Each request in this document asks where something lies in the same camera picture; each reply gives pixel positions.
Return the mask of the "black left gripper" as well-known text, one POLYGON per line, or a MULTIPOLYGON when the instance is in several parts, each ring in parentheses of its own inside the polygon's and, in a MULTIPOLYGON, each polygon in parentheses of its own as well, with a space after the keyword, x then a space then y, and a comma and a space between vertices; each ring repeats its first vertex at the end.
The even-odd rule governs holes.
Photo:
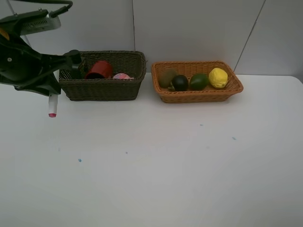
POLYGON ((1 84, 11 85, 17 91, 60 95, 61 86, 53 73, 62 69, 71 69, 71 60, 64 54, 39 53, 20 36, 0 28, 1 84))

